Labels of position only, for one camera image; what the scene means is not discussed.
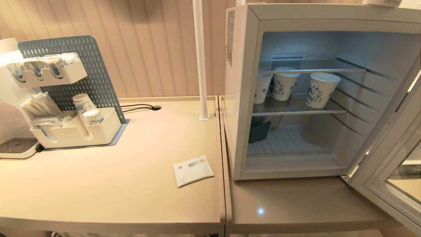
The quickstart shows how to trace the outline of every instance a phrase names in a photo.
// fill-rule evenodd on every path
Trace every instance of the white packet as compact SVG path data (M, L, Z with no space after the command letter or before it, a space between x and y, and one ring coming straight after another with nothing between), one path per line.
M177 187L214 176L205 155L173 164Z

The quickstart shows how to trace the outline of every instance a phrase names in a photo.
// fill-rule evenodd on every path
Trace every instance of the striped wall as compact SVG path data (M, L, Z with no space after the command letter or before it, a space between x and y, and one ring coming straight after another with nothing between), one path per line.
M223 94L225 9L234 6L235 0L203 0L209 95ZM192 0L0 0L0 37L93 35L118 97L198 95L192 7Z

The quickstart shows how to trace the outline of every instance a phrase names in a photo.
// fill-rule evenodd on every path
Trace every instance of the organizer tray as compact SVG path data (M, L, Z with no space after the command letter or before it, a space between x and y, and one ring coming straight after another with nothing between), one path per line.
M30 131L44 148L65 148L110 143L121 123L113 107L98 108L104 121L99 125L85 126L79 116L74 117L66 126L52 128L55 138L48 138L43 131L31 128Z
M32 88L40 86L53 86L72 84L88 76L82 62L76 62L61 68L63 78L59 79L53 76L49 68L41 69L41 76L34 75L31 71L23 71L22 75L26 79L25 82L20 82L15 79L20 88Z

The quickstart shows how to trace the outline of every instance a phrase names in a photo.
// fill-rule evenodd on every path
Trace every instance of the pegboard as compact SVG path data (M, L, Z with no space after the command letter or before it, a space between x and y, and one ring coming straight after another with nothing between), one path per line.
M87 93L98 108L114 107L122 124L126 124L123 111L112 86L107 69L96 40L91 35L71 36L18 43L24 58L40 57L47 54L76 52L88 76L76 83L57 86L43 86L61 110L75 110L72 97Z

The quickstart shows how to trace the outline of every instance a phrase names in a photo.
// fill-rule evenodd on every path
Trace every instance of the glass shelf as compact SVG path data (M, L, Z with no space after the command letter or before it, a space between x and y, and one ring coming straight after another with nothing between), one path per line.
M293 94L289 100L278 101L267 96L264 103L254 104L252 116L277 116L277 115L304 115L304 114L325 114L325 113L346 113L345 109L334 106L335 109L315 109L306 105L307 94Z
M275 71L277 67L297 70ZM364 73L367 69L337 58L325 59L271 59L260 60L259 74L278 73Z

